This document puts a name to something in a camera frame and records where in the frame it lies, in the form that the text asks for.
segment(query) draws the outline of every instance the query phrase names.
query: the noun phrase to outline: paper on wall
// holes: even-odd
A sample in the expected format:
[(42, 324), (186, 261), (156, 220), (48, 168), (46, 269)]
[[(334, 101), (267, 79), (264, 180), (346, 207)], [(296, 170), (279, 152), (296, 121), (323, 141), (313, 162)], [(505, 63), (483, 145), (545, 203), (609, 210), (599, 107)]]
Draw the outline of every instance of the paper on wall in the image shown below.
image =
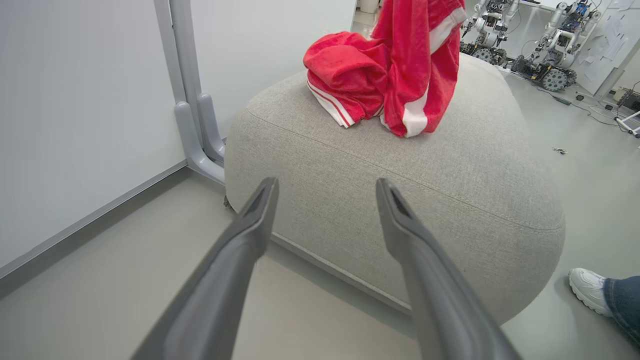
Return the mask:
[(616, 32), (616, 30), (612, 26), (609, 29), (607, 29), (607, 33), (605, 34), (605, 39), (607, 39), (607, 42), (611, 44), (613, 39), (619, 37), (619, 35), (620, 33)]
[(622, 29), (623, 29), (622, 28), (622, 22), (620, 21), (621, 17), (622, 17), (622, 15), (620, 15), (619, 12), (618, 12), (611, 19), (609, 19), (609, 21), (607, 21), (607, 23), (602, 27), (602, 29), (598, 33), (598, 37), (602, 36), (602, 35), (607, 35), (607, 37), (609, 37), (609, 38), (615, 38), (618, 35), (620, 35), (620, 33), (622, 32)]
[(600, 56), (600, 53), (602, 53), (602, 46), (600, 45), (595, 45), (589, 50), (589, 56), (592, 56), (594, 58), (597, 58), (598, 56)]
[(613, 58), (616, 57), (616, 55), (618, 54), (618, 52), (620, 51), (620, 49), (622, 48), (622, 45), (625, 44), (625, 42), (627, 42), (628, 38), (624, 38), (620, 39), (620, 38), (616, 38), (614, 43), (611, 44), (611, 46), (609, 47), (609, 50), (607, 52), (605, 52), (604, 56), (608, 59), (613, 60)]
[(611, 60), (607, 58), (602, 58), (600, 61), (592, 63), (585, 71), (584, 75), (591, 81), (595, 81), (595, 79), (600, 75), (602, 69), (611, 64)]
[(618, 6), (620, 9), (618, 11), (628, 10), (634, 4), (634, 0), (618, 0)]
[(578, 63), (579, 64), (584, 63), (584, 60), (586, 60), (586, 59), (587, 59), (587, 56), (584, 53), (579, 53), (578, 54)]

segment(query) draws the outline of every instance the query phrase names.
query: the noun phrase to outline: jeans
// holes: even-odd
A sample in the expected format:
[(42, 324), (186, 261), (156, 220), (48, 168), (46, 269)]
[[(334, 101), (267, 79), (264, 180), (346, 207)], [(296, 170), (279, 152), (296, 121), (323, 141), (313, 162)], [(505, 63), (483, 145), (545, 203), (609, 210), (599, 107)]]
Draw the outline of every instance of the jeans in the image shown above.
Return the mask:
[(640, 346), (640, 276), (606, 279), (604, 299), (618, 325)]

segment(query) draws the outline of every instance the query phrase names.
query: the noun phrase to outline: ottoman seam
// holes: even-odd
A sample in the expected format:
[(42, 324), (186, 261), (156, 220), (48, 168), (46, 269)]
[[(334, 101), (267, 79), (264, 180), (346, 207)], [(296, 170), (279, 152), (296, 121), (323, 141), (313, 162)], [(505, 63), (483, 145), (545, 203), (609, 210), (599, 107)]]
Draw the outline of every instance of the ottoman seam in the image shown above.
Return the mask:
[(331, 148), (331, 149), (333, 149), (333, 150), (343, 152), (344, 154), (350, 155), (350, 156), (352, 156), (352, 157), (354, 157), (354, 158), (356, 158), (356, 159), (358, 159), (358, 160), (360, 160), (360, 161), (364, 161), (365, 163), (368, 163), (368, 164), (374, 165), (374, 166), (376, 166), (376, 167), (378, 167), (378, 168), (381, 168), (381, 169), (383, 169), (383, 170), (385, 170), (385, 171), (391, 172), (391, 173), (393, 173), (393, 174), (395, 174), (395, 175), (398, 175), (398, 176), (400, 176), (400, 177), (403, 177), (403, 178), (405, 178), (405, 179), (407, 179), (407, 180), (409, 180), (409, 181), (411, 181), (411, 182), (413, 182), (413, 183), (415, 183), (415, 184), (421, 185), (421, 186), (423, 186), (423, 187), (425, 187), (425, 188), (429, 188), (430, 190), (432, 190), (432, 191), (434, 191), (434, 192), (436, 192), (436, 193), (440, 193), (440, 194), (442, 194), (442, 195), (446, 195), (446, 197), (448, 197), (448, 198), (449, 198), (449, 200), (451, 200), (451, 199), (457, 200), (457, 201), (459, 201), (459, 202), (461, 202), (461, 203), (463, 203), (463, 204), (466, 204), (466, 205), (468, 205), (468, 206), (471, 206), (471, 207), (473, 207), (473, 208), (476, 208), (476, 209), (477, 209), (477, 210), (479, 210), (481, 213), (485, 213), (485, 214), (487, 214), (487, 213), (488, 213), (488, 214), (491, 214), (491, 215), (493, 215), (493, 216), (495, 216), (495, 217), (502, 218), (503, 220), (507, 220), (508, 222), (510, 222), (510, 223), (512, 223), (512, 224), (514, 224), (514, 225), (519, 225), (520, 227), (524, 227), (524, 228), (531, 229), (531, 230), (556, 231), (556, 230), (558, 230), (558, 229), (560, 229), (560, 228), (562, 227), (562, 224), (563, 224), (563, 222), (564, 222), (564, 212), (562, 213), (562, 216), (561, 216), (560, 220), (558, 221), (558, 223), (556, 223), (556, 224), (554, 224), (554, 225), (552, 225), (552, 226), (550, 226), (550, 227), (540, 227), (540, 226), (535, 225), (535, 224), (530, 224), (530, 223), (527, 223), (527, 222), (521, 222), (521, 221), (519, 221), (519, 220), (517, 220), (517, 219), (515, 219), (515, 218), (513, 218), (513, 217), (510, 217), (509, 215), (502, 214), (502, 213), (500, 213), (500, 212), (498, 212), (498, 211), (491, 210), (491, 209), (486, 208), (486, 207), (484, 207), (484, 206), (482, 206), (482, 205), (475, 204), (475, 203), (473, 203), (473, 202), (471, 202), (471, 201), (469, 201), (469, 200), (467, 200), (467, 199), (464, 199), (464, 198), (458, 197), (458, 196), (456, 196), (456, 195), (453, 195), (453, 194), (451, 194), (451, 193), (447, 192), (446, 190), (443, 190), (443, 189), (441, 189), (441, 188), (439, 188), (439, 187), (437, 187), (437, 186), (435, 186), (435, 185), (421, 183), (421, 182), (419, 182), (419, 181), (417, 181), (417, 180), (415, 180), (415, 179), (412, 179), (410, 176), (408, 176), (408, 175), (406, 175), (406, 174), (398, 173), (398, 172), (393, 171), (393, 170), (391, 170), (391, 169), (385, 168), (385, 167), (383, 167), (382, 165), (380, 165), (379, 163), (377, 163), (377, 162), (375, 162), (375, 161), (371, 161), (371, 160), (363, 159), (363, 158), (361, 158), (361, 157), (359, 157), (359, 156), (357, 156), (357, 155), (355, 155), (355, 154), (351, 154), (350, 152), (347, 152), (347, 151), (345, 151), (345, 150), (338, 149), (338, 148), (333, 147), (333, 146), (331, 146), (331, 145), (328, 145), (327, 143), (324, 143), (324, 142), (322, 142), (322, 141), (320, 141), (320, 140), (316, 140), (316, 139), (310, 138), (310, 137), (305, 136), (305, 135), (303, 135), (303, 134), (295, 133), (294, 131), (291, 131), (291, 130), (289, 130), (289, 129), (286, 129), (286, 128), (282, 127), (282, 126), (276, 125), (276, 124), (274, 124), (274, 123), (272, 123), (272, 122), (268, 122), (267, 120), (264, 120), (264, 119), (262, 119), (262, 118), (260, 118), (260, 117), (256, 116), (255, 114), (253, 114), (253, 113), (252, 113), (248, 108), (245, 108), (245, 109), (244, 109), (244, 111), (245, 111), (245, 112), (247, 112), (247, 113), (248, 113), (249, 115), (251, 115), (252, 117), (254, 117), (254, 118), (258, 119), (258, 120), (261, 120), (261, 121), (263, 121), (264, 123), (269, 124), (269, 125), (271, 125), (271, 126), (273, 126), (273, 127), (277, 127), (277, 128), (279, 128), (279, 129), (281, 129), (281, 130), (284, 130), (284, 131), (287, 131), (287, 132), (289, 132), (289, 133), (292, 133), (292, 134), (298, 135), (298, 136), (300, 136), (300, 137), (302, 137), (302, 138), (306, 138), (306, 139), (312, 140), (312, 141), (314, 141), (314, 142), (320, 143), (320, 144), (322, 144), (322, 145), (324, 145), (324, 146), (326, 146), (326, 147), (328, 147), (328, 148)]

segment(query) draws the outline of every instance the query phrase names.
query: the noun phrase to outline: small debris on floor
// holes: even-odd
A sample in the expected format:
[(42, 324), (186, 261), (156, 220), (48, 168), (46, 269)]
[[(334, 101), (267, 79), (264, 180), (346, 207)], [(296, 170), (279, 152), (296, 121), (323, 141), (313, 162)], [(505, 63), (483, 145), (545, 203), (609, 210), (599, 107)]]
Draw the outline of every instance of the small debris on floor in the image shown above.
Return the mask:
[(553, 150), (555, 152), (559, 152), (562, 155), (566, 154), (566, 150), (560, 149), (559, 147), (552, 147), (551, 150)]

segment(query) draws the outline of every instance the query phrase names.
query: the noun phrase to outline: person's leg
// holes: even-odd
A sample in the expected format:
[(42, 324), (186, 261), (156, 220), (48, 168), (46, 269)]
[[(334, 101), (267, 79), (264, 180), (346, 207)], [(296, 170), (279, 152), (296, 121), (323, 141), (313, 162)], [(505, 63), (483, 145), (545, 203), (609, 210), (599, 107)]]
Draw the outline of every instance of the person's leg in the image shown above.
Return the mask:
[(590, 270), (575, 268), (569, 271), (569, 285), (588, 308), (614, 318), (640, 346), (640, 276), (608, 279)]
[(606, 279), (604, 297), (615, 321), (640, 346), (640, 276)]

